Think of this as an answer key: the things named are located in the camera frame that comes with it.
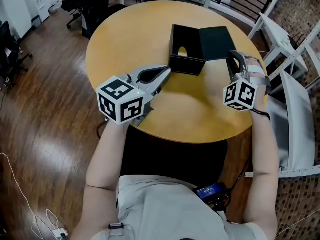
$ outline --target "office chair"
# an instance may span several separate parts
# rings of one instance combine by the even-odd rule
[[[72,20],[70,20],[66,27],[68,29],[71,29],[71,23],[73,23],[74,21],[76,21],[78,18],[81,17],[81,13],[79,12],[80,9],[80,5],[76,0],[62,0],[62,6],[61,8],[65,11],[67,11],[68,13],[70,13],[71,11],[75,10],[71,15],[73,16]]]
[[[28,72],[27,68],[22,68],[21,63],[27,58],[32,58],[28,53],[19,59],[20,46],[11,36],[9,23],[6,21],[0,26],[0,77],[6,87],[13,87],[15,74],[19,70]]]
[[[86,23],[86,37],[90,39],[99,25],[108,17],[126,6],[116,4],[109,7],[109,0],[78,0]]]

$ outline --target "open black box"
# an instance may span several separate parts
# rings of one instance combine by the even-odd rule
[[[179,55],[184,47],[187,56]],[[193,28],[172,25],[169,67],[172,72],[199,76],[206,61],[229,58],[229,51],[236,50],[227,27]]]

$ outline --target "black cable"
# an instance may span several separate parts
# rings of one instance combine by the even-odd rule
[[[227,212],[227,207],[231,204],[231,190],[230,189],[228,189],[228,203],[226,203],[225,205],[224,205],[224,211],[225,211],[225,213]]]
[[[61,239],[68,239],[65,233],[60,234]]]
[[[242,174],[244,174],[244,172],[245,172],[245,170],[246,170],[246,168],[247,168],[247,165],[248,165],[250,159],[251,159],[251,155],[250,155],[250,156],[248,157],[248,159],[246,160],[246,162],[245,162],[245,164],[244,164],[244,167],[243,167],[240,175],[238,176],[238,178],[237,178],[236,181],[234,182],[233,186],[232,186],[231,188],[229,188],[230,193],[232,192],[232,190],[234,190],[234,188],[235,188],[235,186],[237,185],[238,181],[240,180]]]
[[[99,133],[100,128],[101,128],[102,126],[106,125],[108,122],[109,122],[109,120],[108,120],[108,121],[103,121],[102,123],[99,123],[99,125],[97,126],[97,128],[96,128],[96,135],[98,135],[98,138],[99,138],[99,139],[101,139],[101,136],[100,136],[100,133]]]

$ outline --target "round wooden table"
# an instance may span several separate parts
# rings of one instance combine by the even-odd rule
[[[198,29],[226,26],[238,51],[263,62],[251,40],[219,14],[185,2],[144,2],[115,13],[93,34],[86,52],[86,72],[93,88],[142,66],[167,65],[172,24]],[[171,73],[151,102],[154,111],[138,129],[181,143],[212,143],[234,137],[252,121],[249,112],[223,105],[223,89],[228,84],[225,60],[207,61],[199,76]]]

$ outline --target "wooden floor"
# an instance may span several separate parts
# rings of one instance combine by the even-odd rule
[[[16,179],[35,213],[46,222],[46,209],[72,232],[82,209],[85,174],[98,144],[96,127],[103,120],[97,97],[85,72],[89,41],[81,22],[66,28],[67,12],[51,14],[22,42],[33,54],[16,86],[4,97],[0,111],[0,150],[10,158]],[[251,154],[251,129],[228,140],[221,180],[231,187]],[[27,203],[1,157],[0,204],[10,239],[37,239]],[[241,179],[228,208],[228,217],[240,222],[250,179]],[[45,239],[53,239],[39,223]]]

